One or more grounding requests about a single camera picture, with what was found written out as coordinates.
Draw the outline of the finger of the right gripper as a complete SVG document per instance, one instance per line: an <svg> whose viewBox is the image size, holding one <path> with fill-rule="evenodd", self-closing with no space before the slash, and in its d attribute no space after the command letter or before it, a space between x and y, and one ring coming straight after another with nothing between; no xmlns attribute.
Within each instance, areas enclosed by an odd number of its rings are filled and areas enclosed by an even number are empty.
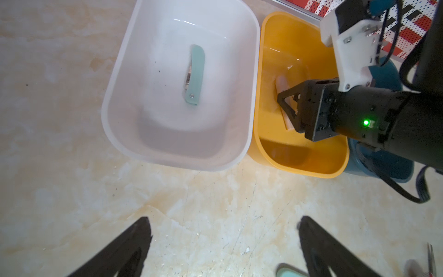
<svg viewBox="0 0 443 277"><path fill-rule="evenodd" d="M293 110L290 105L285 102L288 97L293 97L297 102L296 110ZM278 104L286 112L294 130L298 133L305 133L306 124L302 122L306 107L306 83L300 83L287 91L283 91L278 95Z"/></svg>

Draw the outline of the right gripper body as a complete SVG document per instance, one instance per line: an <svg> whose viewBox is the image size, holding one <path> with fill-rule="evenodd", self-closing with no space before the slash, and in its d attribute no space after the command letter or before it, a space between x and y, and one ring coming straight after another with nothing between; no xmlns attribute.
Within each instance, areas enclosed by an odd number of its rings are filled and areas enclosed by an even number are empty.
<svg viewBox="0 0 443 277"><path fill-rule="evenodd" d="M338 79L308 80L304 84L302 123L305 137L312 142L320 142L338 136L331 120L333 105L340 94Z"/></svg>

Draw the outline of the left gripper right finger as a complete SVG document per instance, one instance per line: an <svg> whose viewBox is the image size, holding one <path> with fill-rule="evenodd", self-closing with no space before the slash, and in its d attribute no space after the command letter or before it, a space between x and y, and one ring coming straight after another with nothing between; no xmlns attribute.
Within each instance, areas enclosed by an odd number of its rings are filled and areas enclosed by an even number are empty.
<svg viewBox="0 0 443 277"><path fill-rule="evenodd" d="M302 217L298 231L311 277L330 277L332 272L337 277L379 276L311 217Z"/></svg>

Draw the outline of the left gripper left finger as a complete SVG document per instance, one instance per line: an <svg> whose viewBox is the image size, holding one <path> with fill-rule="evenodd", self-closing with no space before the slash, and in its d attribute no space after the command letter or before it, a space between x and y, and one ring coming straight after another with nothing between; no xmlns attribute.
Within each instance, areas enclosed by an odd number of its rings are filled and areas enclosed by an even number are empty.
<svg viewBox="0 0 443 277"><path fill-rule="evenodd" d="M139 277L152 241L148 217L141 217L71 277Z"/></svg>

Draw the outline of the pink knife top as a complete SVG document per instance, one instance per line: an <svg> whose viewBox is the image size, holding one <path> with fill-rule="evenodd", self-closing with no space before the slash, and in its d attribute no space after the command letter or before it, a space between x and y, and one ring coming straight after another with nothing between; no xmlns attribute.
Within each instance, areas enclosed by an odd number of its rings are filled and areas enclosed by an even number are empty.
<svg viewBox="0 0 443 277"><path fill-rule="evenodd" d="M276 93L277 95L279 95L280 93L282 93L283 91L287 91L290 89L289 83L287 81L287 78L285 75L280 75L277 76L275 79L275 88L276 88ZM285 99L285 102L291 106L291 108L293 110L296 110L297 107L297 102L293 99L293 97L288 97ZM291 123L288 115L286 114L286 112L280 108L283 120L284 120L284 125L286 127L287 130L294 130L294 126Z"/></svg>

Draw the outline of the mint knife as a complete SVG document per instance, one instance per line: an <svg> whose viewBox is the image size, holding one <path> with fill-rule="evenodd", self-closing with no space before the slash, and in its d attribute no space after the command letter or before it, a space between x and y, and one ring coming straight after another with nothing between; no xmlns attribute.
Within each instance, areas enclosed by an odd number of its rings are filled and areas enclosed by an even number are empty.
<svg viewBox="0 0 443 277"><path fill-rule="evenodd" d="M275 277L309 277L309 274L286 263L280 263Z"/></svg>
<svg viewBox="0 0 443 277"><path fill-rule="evenodd" d="M191 105L200 102L205 68L205 52L201 46L192 45L191 60L185 83L185 101Z"/></svg>

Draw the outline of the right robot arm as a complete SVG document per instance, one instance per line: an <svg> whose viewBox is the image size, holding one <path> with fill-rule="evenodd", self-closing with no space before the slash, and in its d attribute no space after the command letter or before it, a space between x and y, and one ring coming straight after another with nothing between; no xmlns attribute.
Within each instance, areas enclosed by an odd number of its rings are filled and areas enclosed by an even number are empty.
<svg viewBox="0 0 443 277"><path fill-rule="evenodd" d="M313 142L337 135L443 170L443 6L399 70L405 91L372 86L392 7L401 1L344 1L320 23L321 41L333 47L338 78L308 80L278 95L294 129Z"/></svg>

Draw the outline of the dark teal storage box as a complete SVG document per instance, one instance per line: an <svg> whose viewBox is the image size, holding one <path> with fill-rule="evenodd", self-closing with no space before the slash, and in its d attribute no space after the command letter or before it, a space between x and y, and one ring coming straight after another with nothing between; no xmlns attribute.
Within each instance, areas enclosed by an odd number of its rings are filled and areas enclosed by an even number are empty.
<svg viewBox="0 0 443 277"><path fill-rule="evenodd" d="M396 67L392 61L387 62L386 65L382 67L371 66L369 69L375 79L376 88L388 88L392 90L403 89L398 67ZM348 139L350 158L344 172L363 177L377 178L378 176L370 171L358 158L356 145L356 140ZM361 152L365 158L372 160L377 168L382 169L397 183L406 183L411 180L414 173L413 161L382 150L375 152L362 147Z"/></svg>

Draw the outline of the yellow storage box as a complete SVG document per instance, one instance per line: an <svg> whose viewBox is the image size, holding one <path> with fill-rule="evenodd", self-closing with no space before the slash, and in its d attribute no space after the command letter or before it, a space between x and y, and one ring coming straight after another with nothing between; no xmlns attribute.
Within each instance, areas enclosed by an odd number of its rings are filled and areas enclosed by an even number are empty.
<svg viewBox="0 0 443 277"><path fill-rule="evenodd" d="M286 172L335 178L344 172L350 151L336 136L312 142L284 124L275 79L293 87L306 80L338 76L333 49L324 46L318 27L289 13L273 12L261 26L260 57L253 137L248 155L256 162Z"/></svg>

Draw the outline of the white storage box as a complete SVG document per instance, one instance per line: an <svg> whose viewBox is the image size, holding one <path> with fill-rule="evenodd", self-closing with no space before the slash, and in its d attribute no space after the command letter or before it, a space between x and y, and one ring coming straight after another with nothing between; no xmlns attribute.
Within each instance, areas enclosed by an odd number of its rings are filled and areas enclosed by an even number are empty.
<svg viewBox="0 0 443 277"><path fill-rule="evenodd" d="M185 101L192 45L205 52L198 105ZM236 165L252 137L259 45L243 1L137 1L102 105L106 136L148 163Z"/></svg>

